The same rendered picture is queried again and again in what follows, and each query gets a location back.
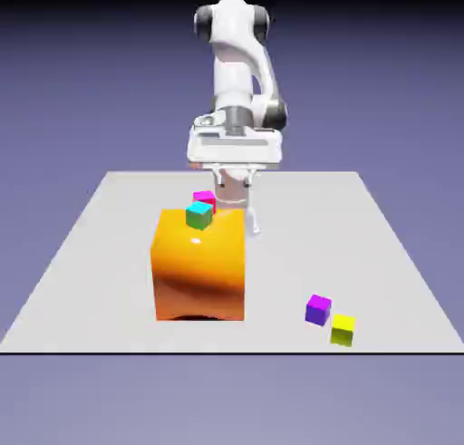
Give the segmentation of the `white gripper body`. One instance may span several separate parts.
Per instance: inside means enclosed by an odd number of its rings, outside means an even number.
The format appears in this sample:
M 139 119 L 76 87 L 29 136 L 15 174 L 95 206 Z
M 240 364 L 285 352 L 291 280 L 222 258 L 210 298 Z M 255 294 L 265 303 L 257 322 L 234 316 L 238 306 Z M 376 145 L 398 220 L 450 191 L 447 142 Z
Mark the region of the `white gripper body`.
M 222 126 L 189 131 L 187 160 L 195 168 L 210 166 L 275 166 L 283 158 L 280 131 L 244 128 L 243 135 L 227 135 Z

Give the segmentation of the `small purple cube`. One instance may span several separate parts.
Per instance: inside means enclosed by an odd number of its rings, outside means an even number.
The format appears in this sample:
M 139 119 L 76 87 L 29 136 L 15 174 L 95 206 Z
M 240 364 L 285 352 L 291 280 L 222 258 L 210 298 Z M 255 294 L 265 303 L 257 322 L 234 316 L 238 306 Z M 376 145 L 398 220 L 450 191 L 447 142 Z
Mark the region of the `small purple cube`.
M 331 308 L 332 300 L 330 298 L 313 294 L 306 304 L 304 320 L 307 323 L 324 326 L 329 318 Z

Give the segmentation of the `small green cube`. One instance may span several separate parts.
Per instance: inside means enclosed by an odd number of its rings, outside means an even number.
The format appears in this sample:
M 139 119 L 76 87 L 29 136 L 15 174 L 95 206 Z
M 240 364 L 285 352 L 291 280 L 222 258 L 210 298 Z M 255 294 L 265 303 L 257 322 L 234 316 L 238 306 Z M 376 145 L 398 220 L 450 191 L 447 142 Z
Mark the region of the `small green cube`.
M 186 224 L 189 227 L 204 230 L 213 219 L 214 209 L 211 204 L 202 201 L 194 201 L 185 210 Z

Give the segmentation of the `large orange box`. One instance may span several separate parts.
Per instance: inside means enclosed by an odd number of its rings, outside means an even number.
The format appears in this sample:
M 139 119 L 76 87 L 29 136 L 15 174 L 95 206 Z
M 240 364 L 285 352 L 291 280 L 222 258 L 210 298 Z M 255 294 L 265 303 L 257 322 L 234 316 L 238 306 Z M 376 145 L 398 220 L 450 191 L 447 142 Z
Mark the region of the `large orange box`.
M 150 249 L 156 318 L 245 319 L 246 246 L 241 209 L 219 209 L 203 230 L 183 209 L 163 209 Z

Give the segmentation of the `small yellow cube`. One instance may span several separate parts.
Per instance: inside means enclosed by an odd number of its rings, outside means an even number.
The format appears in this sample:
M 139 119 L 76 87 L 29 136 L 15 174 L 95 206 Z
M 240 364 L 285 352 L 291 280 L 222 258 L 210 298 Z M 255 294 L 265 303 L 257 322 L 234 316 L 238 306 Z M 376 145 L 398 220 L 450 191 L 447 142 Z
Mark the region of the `small yellow cube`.
M 351 347 L 355 318 L 344 314 L 335 314 L 332 320 L 330 343 Z

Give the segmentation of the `small pink cube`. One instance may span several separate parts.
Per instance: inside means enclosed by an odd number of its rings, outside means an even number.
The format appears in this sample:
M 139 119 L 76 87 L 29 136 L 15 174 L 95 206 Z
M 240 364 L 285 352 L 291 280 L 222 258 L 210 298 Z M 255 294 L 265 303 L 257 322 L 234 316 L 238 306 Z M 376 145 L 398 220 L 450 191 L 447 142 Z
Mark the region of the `small pink cube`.
M 211 190 L 195 191 L 193 193 L 193 200 L 211 205 L 213 213 L 216 213 L 217 200 L 215 194 Z

